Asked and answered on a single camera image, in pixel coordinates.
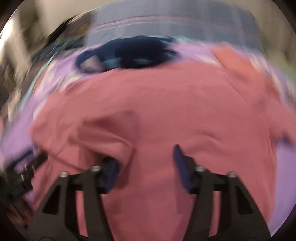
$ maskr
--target navy blue cloth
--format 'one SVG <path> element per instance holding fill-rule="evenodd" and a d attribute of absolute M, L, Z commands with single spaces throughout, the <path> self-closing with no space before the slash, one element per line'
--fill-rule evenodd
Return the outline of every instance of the navy blue cloth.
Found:
<path fill-rule="evenodd" d="M 172 38 L 148 36 L 114 39 L 80 54 L 76 65 L 84 73 L 155 66 L 175 58 L 176 52 L 167 49 L 171 42 Z"/>

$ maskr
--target silver bolt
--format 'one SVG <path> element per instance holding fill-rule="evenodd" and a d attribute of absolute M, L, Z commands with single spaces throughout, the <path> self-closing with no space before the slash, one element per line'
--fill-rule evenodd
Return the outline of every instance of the silver bolt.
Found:
<path fill-rule="evenodd" d="M 62 172 L 60 174 L 60 177 L 67 177 L 67 176 L 69 176 L 69 173 L 68 172 Z"/>
<path fill-rule="evenodd" d="M 206 171 L 206 168 L 204 166 L 196 166 L 195 167 L 195 170 L 197 172 L 205 172 Z"/>
<path fill-rule="evenodd" d="M 231 178 L 235 178 L 237 175 L 235 174 L 235 172 L 228 172 L 227 176 L 229 176 Z"/>
<path fill-rule="evenodd" d="M 93 166 L 91 167 L 91 171 L 92 172 L 99 172 L 101 170 L 101 167 L 100 166 Z"/>

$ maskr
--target metal screw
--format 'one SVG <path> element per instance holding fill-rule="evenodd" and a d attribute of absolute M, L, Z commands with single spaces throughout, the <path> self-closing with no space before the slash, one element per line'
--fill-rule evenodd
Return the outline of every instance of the metal screw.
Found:
<path fill-rule="evenodd" d="M 60 177 L 67 177 L 67 176 L 69 176 L 69 173 L 68 172 L 62 172 L 60 174 Z"/>
<path fill-rule="evenodd" d="M 100 166 L 93 166 L 92 168 L 91 168 L 91 171 L 92 172 L 99 172 L 101 170 L 101 167 Z"/>
<path fill-rule="evenodd" d="M 229 176 L 231 178 L 235 178 L 237 175 L 235 174 L 235 172 L 228 172 L 227 176 Z"/>
<path fill-rule="evenodd" d="M 206 168 L 204 166 L 196 166 L 195 167 L 195 170 L 197 172 L 205 172 L 206 171 Z"/>

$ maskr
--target pink shirt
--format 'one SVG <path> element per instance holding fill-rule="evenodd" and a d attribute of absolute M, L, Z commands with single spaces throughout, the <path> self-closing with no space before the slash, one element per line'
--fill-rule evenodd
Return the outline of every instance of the pink shirt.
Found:
<path fill-rule="evenodd" d="M 62 171 L 80 173 L 96 153 L 120 161 L 103 196 L 116 241 L 181 241 L 194 197 L 182 188 L 173 146 L 212 172 L 238 173 L 268 221 L 274 206 L 274 143 L 296 141 L 296 116 L 270 80 L 231 49 L 213 49 L 223 67 L 197 61 L 115 69 L 53 94 L 31 133 L 49 153 L 33 181 L 37 208 Z M 212 234 L 218 223 L 215 197 Z M 87 235 L 78 194 L 80 233 Z"/>

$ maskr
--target bright light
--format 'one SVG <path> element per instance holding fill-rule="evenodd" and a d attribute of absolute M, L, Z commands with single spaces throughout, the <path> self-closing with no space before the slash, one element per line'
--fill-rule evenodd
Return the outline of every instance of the bright light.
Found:
<path fill-rule="evenodd" d="M 9 38 L 9 36 L 11 35 L 12 32 L 12 28 L 13 28 L 13 21 L 12 19 L 10 19 L 4 26 L 2 32 L 1 32 L 1 36 L 0 38 L 2 40 L 7 40 Z"/>

